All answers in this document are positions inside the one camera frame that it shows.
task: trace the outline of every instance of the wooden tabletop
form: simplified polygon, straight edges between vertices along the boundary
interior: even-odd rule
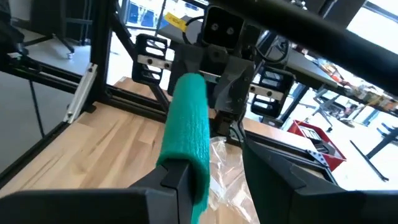
[[[118,86],[136,87],[139,93],[151,96],[147,86],[129,78]],[[96,107],[92,114],[83,113],[7,183],[0,197],[27,189],[126,188],[148,174],[159,156],[164,124],[101,103]],[[309,147],[308,139],[265,124],[247,119],[244,125],[250,131]],[[208,209],[201,223],[247,221],[222,205],[215,212]]]

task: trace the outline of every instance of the black bracket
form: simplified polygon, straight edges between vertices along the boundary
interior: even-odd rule
[[[159,54],[149,52],[151,49]],[[154,64],[155,66],[153,58],[161,61],[166,60],[166,51],[167,40],[147,34],[139,34],[136,40],[136,54],[132,59],[134,64],[132,66],[131,78],[135,82],[145,85],[159,85],[162,79],[163,69],[155,68],[156,70],[153,70],[147,65]]]
[[[261,116],[277,118],[285,104],[285,100],[294,81],[295,76],[290,72],[271,67],[264,67],[258,85],[270,90],[284,93],[284,95],[280,100],[254,95],[251,104],[251,111]]]
[[[316,161],[318,161],[321,165],[325,166],[325,167],[329,167],[329,164],[327,163],[327,161],[325,160],[325,158],[323,157],[323,154],[320,152],[315,152],[312,150],[307,149],[306,152],[311,155]]]

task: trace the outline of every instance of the floor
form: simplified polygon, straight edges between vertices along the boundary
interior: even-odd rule
[[[28,32],[25,34],[27,34],[28,38],[34,35]],[[58,40],[50,40],[35,46],[30,46],[28,49],[30,50],[31,57],[34,59],[80,74],[83,73],[90,57],[90,46],[76,47],[76,53],[73,59],[68,60],[66,57],[67,49],[62,46]],[[173,54],[172,51],[168,52],[167,58],[171,59]],[[123,49],[120,41],[114,36],[109,59],[108,84],[115,84],[121,77],[130,77],[131,70],[132,60]],[[168,77],[169,73],[165,72],[160,84],[163,89],[166,89],[168,85]],[[292,114],[292,118],[302,120],[311,112],[312,109],[299,105]],[[248,116],[252,119],[258,119],[258,116],[250,112],[248,112]],[[389,182],[383,182],[349,143],[349,140],[353,140],[364,153],[367,153],[381,140],[380,135],[360,125],[357,125],[355,128],[349,128],[335,119],[331,120],[335,128],[334,131],[330,133],[330,137],[347,157],[347,162],[344,162],[333,172],[338,183],[347,190],[398,189],[398,174],[394,173],[394,170],[397,170],[398,166],[395,163],[396,158],[398,158],[397,147],[390,144],[372,159],[374,165],[378,167],[386,177],[390,178]],[[325,129],[328,127],[327,123],[319,115],[312,118],[310,122]]]

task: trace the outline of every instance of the glass window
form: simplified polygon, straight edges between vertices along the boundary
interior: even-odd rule
[[[396,0],[369,0],[369,2],[398,15],[398,1]]]
[[[156,28],[159,21],[159,14],[162,10],[164,0],[130,0],[128,7],[128,26],[137,26],[145,28]],[[160,27],[164,27],[168,24],[164,20],[164,16],[171,12],[177,17],[183,16],[202,16],[204,11],[199,7],[193,6],[184,1],[178,0],[166,0],[165,10],[163,13],[163,19],[160,23]]]
[[[362,7],[347,29],[374,44],[398,54],[398,23],[380,14]]]

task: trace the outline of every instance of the black cable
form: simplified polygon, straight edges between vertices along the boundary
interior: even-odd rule
[[[241,138],[239,137],[238,132],[232,127],[229,127],[229,130],[232,131],[233,133],[235,133],[239,143],[242,144],[243,142],[241,141]]]
[[[204,19],[204,18],[205,18],[205,16],[198,16],[198,17],[191,18],[185,24],[186,29],[188,28],[189,24],[191,24],[193,21],[197,21],[199,19]],[[184,40],[184,43],[192,45],[191,42],[189,42],[189,40],[187,38],[187,34],[185,33],[185,31],[182,32],[182,39]]]
[[[289,41],[285,40],[284,41],[284,51],[283,51],[283,55],[281,56],[281,58],[278,58],[277,60],[273,60],[273,59],[269,59],[267,58],[257,47],[256,50],[259,54],[259,56],[267,63],[267,64],[278,64],[281,63],[283,60],[285,60],[290,53],[290,47],[289,47]]]
[[[31,80],[29,80],[29,86],[30,86],[30,92],[32,93],[32,99],[33,99],[33,104],[34,104],[34,108],[35,108],[37,123],[39,124],[39,131],[40,131],[40,134],[42,135],[42,138],[44,138],[45,134],[44,134],[42,118],[40,117],[39,104],[37,102],[35,88],[34,88],[33,82]]]

